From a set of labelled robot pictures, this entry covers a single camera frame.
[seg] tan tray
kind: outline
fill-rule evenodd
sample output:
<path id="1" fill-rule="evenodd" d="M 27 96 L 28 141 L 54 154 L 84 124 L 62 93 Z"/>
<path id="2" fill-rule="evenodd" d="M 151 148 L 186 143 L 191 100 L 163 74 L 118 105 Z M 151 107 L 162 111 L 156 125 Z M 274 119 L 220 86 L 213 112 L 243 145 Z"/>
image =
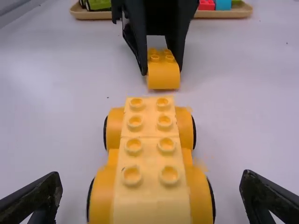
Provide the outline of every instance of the tan tray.
<path id="1" fill-rule="evenodd" d="M 111 11 L 109 12 L 88 12 L 82 9 L 77 2 L 70 8 L 70 13 L 77 20 L 110 20 L 112 19 Z M 252 14 L 252 7 L 249 4 L 241 1 L 238 4 L 233 4 L 230 11 L 202 11 L 197 10 L 194 18 L 209 18 L 209 19 L 240 19 L 249 17 Z"/>

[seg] toy car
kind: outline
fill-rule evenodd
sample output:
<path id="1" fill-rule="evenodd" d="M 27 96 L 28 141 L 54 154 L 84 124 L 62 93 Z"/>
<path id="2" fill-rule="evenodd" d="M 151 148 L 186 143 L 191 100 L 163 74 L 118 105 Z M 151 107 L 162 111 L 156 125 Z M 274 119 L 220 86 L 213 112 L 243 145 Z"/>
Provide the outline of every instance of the toy car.
<path id="1" fill-rule="evenodd" d="M 111 9 L 110 0 L 84 0 L 87 11 L 105 11 Z"/>
<path id="2" fill-rule="evenodd" d="M 88 192 L 89 224 L 213 224 L 215 202 L 192 162 L 194 119 L 172 97 L 128 98 L 104 122 L 106 166 Z"/>

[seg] yellow lego brick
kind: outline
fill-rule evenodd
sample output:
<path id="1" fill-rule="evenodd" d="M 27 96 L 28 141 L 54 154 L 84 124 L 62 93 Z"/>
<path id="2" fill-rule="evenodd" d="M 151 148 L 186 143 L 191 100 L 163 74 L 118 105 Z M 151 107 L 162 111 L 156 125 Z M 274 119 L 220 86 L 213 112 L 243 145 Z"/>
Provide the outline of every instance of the yellow lego brick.
<path id="1" fill-rule="evenodd" d="M 189 187 L 179 137 L 121 138 L 114 224 L 190 224 Z"/>
<path id="2" fill-rule="evenodd" d="M 173 97 L 128 98 L 121 137 L 178 137 Z"/>
<path id="3" fill-rule="evenodd" d="M 154 90 L 178 89 L 180 71 L 172 52 L 169 49 L 148 50 L 148 88 Z"/>

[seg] black wheel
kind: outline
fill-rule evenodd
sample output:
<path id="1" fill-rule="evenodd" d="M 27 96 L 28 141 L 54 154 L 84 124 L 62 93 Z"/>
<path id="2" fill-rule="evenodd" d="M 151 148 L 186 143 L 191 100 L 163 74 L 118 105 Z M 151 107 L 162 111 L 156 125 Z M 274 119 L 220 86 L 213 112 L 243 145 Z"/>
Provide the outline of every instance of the black wheel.
<path id="1" fill-rule="evenodd" d="M 209 184 L 209 189 L 210 189 L 210 193 L 211 193 L 211 199 L 212 199 L 212 211 L 213 211 L 213 223 L 215 223 L 215 219 L 216 219 L 216 206 L 215 206 L 215 198 L 214 198 L 214 193 L 213 193 L 213 189 L 212 189 L 212 186 L 211 186 L 211 183 L 209 181 L 208 178 L 207 179 L 207 182 Z"/>
<path id="2" fill-rule="evenodd" d="M 86 204 L 86 218 L 87 218 L 87 222 L 89 222 L 89 205 L 90 205 L 90 195 L 92 193 L 92 189 L 93 189 L 93 181 L 94 178 L 90 184 L 89 190 L 88 190 L 88 195 L 87 195 L 87 204 Z"/>
<path id="3" fill-rule="evenodd" d="M 104 127 L 103 127 L 104 147 L 105 147 L 106 151 L 107 151 L 107 142 L 106 142 L 107 120 L 108 120 L 108 116 L 105 118 Z"/>
<path id="4" fill-rule="evenodd" d="M 192 117 L 192 124 L 193 124 L 193 149 L 195 149 L 195 146 L 196 146 L 196 126 L 195 126 L 195 121 L 194 121 L 194 118 L 193 116 L 191 115 Z"/>
<path id="5" fill-rule="evenodd" d="M 85 5 L 83 4 L 83 0 L 79 0 L 79 4 L 82 8 L 85 8 Z"/>
<path id="6" fill-rule="evenodd" d="M 85 8 L 86 8 L 86 10 L 87 10 L 88 12 L 91 11 L 91 10 L 90 10 L 90 5 L 89 5 L 88 0 L 85 1 Z"/>

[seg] white table surface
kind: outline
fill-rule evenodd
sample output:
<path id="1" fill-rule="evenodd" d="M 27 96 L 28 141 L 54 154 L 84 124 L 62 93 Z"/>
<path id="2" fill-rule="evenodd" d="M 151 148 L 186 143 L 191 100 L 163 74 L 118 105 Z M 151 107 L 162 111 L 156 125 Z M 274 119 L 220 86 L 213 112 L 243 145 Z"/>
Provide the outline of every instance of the white table surface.
<path id="1" fill-rule="evenodd" d="M 47 1 L 0 30 L 0 198 L 58 171 L 58 224 L 85 223 L 89 184 L 107 160 L 110 108 L 128 95 L 155 95 L 121 24 L 76 21 L 72 3 Z M 299 2 L 251 4 L 247 20 L 191 22 L 174 93 L 177 105 L 193 108 L 194 156 L 209 169 L 216 224 L 248 223 L 245 169 L 299 195 Z"/>

